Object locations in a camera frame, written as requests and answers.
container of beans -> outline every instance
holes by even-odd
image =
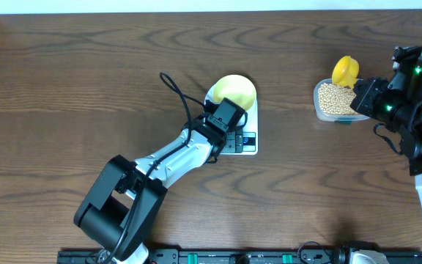
[[[349,87],[332,84],[331,79],[320,81],[314,90],[316,116],[322,121],[361,121],[369,117],[354,112],[349,105],[355,93]]]

brown tabletop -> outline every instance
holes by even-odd
[[[360,76],[390,77],[393,47],[419,44],[422,11],[0,15],[0,263],[97,246],[73,216],[105,163],[160,149],[185,122],[160,71],[195,98],[220,77],[250,76],[260,137],[256,156],[221,156],[176,182],[150,241],[422,250],[407,159],[375,121],[323,122],[313,102],[342,56]]]

white backdrop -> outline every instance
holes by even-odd
[[[422,9],[422,0],[0,0],[0,14]]]

plastic container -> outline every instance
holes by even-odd
[[[319,101],[319,89],[322,86],[322,84],[328,83],[331,84],[331,78],[325,79],[323,81],[320,81],[316,86],[314,90],[314,105],[315,105],[315,112],[316,116],[321,121],[330,121],[330,122],[349,122],[349,121],[361,121],[361,120],[367,120],[369,117],[364,116],[362,114],[356,114],[356,115],[341,115],[341,114],[328,114],[323,112],[322,108],[320,108],[320,101]]]

